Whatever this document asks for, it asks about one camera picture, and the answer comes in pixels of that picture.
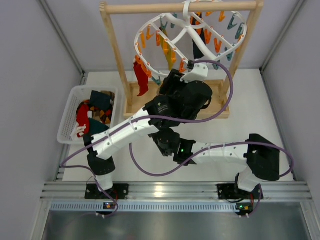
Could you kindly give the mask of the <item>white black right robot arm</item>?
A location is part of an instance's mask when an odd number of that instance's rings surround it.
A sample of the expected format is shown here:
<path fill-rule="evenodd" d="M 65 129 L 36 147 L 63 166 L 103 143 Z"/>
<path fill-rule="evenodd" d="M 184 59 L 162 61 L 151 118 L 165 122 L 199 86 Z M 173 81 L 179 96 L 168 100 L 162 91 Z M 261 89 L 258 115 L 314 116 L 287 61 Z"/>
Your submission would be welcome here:
<path fill-rule="evenodd" d="M 224 187 L 220 199 L 244 200 L 258 195 L 258 185 L 263 181 L 280 179 L 280 151 L 259 134 L 251 133 L 240 145 L 222 145 L 183 139 L 172 129 L 149 135 L 164 157 L 173 156 L 182 166 L 226 163 L 242 165 L 245 169 L 235 176 L 234 184 Z"/>

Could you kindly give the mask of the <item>red sock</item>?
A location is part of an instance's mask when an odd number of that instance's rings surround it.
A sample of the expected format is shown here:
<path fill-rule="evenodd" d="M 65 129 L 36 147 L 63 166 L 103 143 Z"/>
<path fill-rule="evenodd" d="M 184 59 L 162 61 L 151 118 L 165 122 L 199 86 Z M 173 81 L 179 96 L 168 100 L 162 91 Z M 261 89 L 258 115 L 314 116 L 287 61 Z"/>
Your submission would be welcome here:
<path fill-rule="evenodd" d="M 149 91 L 149 78 L 137 61 L 133 63 L 133 70 L 139 86 L 139 93 L 137 96 L 141 97 Z"/>

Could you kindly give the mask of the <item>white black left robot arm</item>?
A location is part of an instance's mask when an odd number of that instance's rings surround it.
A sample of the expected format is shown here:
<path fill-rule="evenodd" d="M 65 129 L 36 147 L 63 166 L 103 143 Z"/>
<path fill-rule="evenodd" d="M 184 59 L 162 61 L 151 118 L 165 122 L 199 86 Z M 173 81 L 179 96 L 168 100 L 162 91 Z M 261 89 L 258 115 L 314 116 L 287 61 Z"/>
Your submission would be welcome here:
<path fill-rule="evenodd" d="M 181 141 L 173 128 L 194 123 L 212 101 L 213 91 L 204 82 L 208 73 L 202 63 L 186 74 L 172 69 L 153 100 L 124 122 L 91 136 L 87 160 L 100 192 L 113 188 L 113 155 L 134 141 L 149 136 L 164 156 L 177 153 Z"/>

